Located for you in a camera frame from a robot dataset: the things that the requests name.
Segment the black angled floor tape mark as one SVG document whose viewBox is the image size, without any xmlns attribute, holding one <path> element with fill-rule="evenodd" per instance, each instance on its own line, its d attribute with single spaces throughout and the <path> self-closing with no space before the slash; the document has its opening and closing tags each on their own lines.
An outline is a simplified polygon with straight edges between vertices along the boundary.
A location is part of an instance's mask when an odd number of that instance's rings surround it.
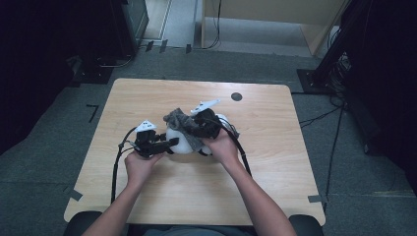
<svg viewBox="0 0 417 236">
<path fill-rule="evenodd" d="M 97 105 L 97 104 L 87 104 L 86 107 L 93 109 L 93 112 L 92 112 L 92 114 L 91 114 L 91 116 L 89 118 L 89 123 L 91 123 L 93 121 L 95 115 L 96 115 L 96 112 L 97 112 L 97 110 L 99 108 L 99 105 Z"/>
</svg>

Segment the light wooden cabinet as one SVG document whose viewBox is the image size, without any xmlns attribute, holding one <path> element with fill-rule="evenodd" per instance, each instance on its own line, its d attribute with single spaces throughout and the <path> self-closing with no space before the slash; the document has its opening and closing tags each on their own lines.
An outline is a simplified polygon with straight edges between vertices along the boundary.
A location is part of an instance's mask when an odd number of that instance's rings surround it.
<svg viewBox="0 0 417 236">
<path fill-rule="evenodd" d="M 310 53 L 317 55 L 350 0 L 203 0 L 201 43 L 207 18 L 299 24 Z"/>
</svg>

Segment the black equipment cabinet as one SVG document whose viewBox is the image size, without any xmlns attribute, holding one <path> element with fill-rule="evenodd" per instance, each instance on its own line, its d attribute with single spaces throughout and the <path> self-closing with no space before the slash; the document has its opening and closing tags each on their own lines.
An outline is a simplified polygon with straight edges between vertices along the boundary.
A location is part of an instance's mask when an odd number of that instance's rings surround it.
<svg viewBox="0 0 417 236">
<path fill-rule="evenodd" d="M 145 0 L 111 0 L 116 29 L 116 55 L 135 56 L 149 23 Z"/>
</svg>

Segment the black metal stand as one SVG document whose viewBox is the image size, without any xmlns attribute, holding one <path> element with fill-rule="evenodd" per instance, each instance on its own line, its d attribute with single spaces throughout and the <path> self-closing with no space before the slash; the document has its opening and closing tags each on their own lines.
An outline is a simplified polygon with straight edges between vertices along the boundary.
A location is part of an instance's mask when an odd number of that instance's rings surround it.
<svg viewBox="0 0 417 236">
<path fill-rule="evenodd" d="M 337 89 L 331 83 L 331 70 L 344 51 L 348 36 L 353 30 L 358 16 L 363 10 L 359 0 L 346 0 L 338 11 L 341 20 L 341 30 L 333 44 L 328 49 L 322 62 L 315 70 L 298 69 L 297 75 L 303 92 L 306 94 L 333 94 Z"/>
</svg>

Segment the panda plush toy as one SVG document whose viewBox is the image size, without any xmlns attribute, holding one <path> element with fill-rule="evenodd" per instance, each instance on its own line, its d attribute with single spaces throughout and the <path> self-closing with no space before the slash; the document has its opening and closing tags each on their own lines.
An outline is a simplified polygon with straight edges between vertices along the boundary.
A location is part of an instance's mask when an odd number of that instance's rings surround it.
<svg viewBox="0 0 417 236">
<path fill-rule="evenodd" d="M 189 154 L 198 152 L 203 156 L 211 155 L 211 150 L 202 142 L 202 139 L 218 136 L 219 130 L 227 123 L 221 114 L 199 113 L 190 116 L 180 109 L 175 109 L 163 117 L 166 122 L 166 139 L 177 139 L 178 144 L 170 149 L 174 153 Z"/>
</svg>

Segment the black stand base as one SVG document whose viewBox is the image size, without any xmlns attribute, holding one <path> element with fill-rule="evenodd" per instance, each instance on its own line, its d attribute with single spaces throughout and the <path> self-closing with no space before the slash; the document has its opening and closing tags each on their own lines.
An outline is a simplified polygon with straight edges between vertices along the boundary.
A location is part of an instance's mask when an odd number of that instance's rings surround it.
<svg viewBox="0 0 417 236">
<path fill-rule="evenodd" d="M 112 74 L 112 68 L 90 65 L 80 57 L 71 60 L 74 76 L 70 87 L 79 87 L 81 84 L 107 85 Z"/>
</svg>

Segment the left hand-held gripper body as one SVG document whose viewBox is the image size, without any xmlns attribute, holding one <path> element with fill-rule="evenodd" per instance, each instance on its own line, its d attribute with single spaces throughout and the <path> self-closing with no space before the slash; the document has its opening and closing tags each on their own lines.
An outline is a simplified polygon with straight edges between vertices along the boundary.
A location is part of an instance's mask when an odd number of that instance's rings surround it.
<svg viewBox="0 0 417 236">
<path fill-rule="evenodd" d="M 155 129 L 156 126 L 149 120 L 145 120 L 135 129 L 134 149 L 144 158 L 150 158 L 154 154 L 161 153 L 155 141 Z"/>
</svg>

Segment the person's dark clothing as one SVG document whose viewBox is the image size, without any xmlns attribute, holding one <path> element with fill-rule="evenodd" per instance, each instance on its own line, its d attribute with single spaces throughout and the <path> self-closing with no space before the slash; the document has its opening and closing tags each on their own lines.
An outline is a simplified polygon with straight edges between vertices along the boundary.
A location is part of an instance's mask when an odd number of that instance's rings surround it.
<svg viewBox="0 0 417 236">
<path fill-rule="evenodd" d="M 258 236 L 246 226 L 132 224 L 128 236 Z"/>
</svg>

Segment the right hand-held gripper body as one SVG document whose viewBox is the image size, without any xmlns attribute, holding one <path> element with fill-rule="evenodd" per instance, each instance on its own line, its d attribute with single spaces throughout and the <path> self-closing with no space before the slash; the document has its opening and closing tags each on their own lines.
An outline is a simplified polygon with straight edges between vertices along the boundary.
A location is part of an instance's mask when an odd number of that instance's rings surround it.
<svg viewBox="0 0 417 236">
<path fill-rule="evenodd" d="M 215 139 L 222 124 L 219 117 L 211 109 L 214 105 L 220 103 L 219 99 L 210 101 L 201 101 L 192 111 L 191 117 L 197 124 L 191 129 L 191 134 L 198 138 L 213 138 Z"/>
</svg>

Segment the dark curtain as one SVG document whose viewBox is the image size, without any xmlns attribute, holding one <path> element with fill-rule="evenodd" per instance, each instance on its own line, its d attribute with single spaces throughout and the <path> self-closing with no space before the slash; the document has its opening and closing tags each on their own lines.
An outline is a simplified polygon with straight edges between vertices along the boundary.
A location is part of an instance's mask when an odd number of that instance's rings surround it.
<svg viewBox="0 0 417 236">
<path fill-rule="evenodd" d="M 347 31 L 345 85 L 378 131 L 370 143 L 400 167 L 417 195 L 417 0 L 353 0 L 365 9 Z"/>
<path fill-rule="evenodd" d="M 109 0 L 0 0 L 0 154 L 25 139 L 74 73 L 96 65 L 93 40 Z"/>
</svg>

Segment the person's right hand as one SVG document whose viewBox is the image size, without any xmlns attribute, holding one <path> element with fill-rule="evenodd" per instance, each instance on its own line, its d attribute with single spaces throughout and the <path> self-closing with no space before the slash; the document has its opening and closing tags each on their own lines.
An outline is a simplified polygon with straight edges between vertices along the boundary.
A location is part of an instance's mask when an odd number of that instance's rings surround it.
<svg viewBox="0 0 417 236">
<path fill-rule="evenodd" d="M 237 166 L 240 163 L 237 146 L 226 131 L 221 130 L 215 139 L 203 139 L 203 143 L 224 168 Z"/>
</svg>

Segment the person's left hand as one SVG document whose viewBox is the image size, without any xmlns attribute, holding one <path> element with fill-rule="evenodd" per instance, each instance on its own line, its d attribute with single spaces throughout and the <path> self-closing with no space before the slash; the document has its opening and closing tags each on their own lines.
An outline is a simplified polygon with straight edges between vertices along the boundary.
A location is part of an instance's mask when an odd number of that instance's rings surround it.
<svg viewBox="0 0 417 236">
<path fill-rule="evenodd" d="M 163 154 L 156 154 L 151 159 L 144 159 L 135 151 L 132 151 L 125 158 L 128 182 L 127 186 L 140 190 L 152 173 L 154 165 L 163 157 Z"/>
</svg>

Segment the grey cloth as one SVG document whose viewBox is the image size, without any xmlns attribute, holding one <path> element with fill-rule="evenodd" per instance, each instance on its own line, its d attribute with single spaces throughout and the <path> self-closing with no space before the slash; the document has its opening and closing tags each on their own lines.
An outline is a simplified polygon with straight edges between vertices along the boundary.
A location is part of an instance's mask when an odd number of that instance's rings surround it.
<svg viewBox="0 0 417 236">
<path fill-rule="evenodd" d="M 163 121 L 167 125 L 166 138 L 179 139 L 179 144 L 172 147 L 174 153 L 188 154 L 200 151 L 205 145 L 203 142 L 190 134 L 193 127 L 197 124 L 193 119 L 185 114 L 180 108 L 176 108 L 163 117 Z"/>
</svg>

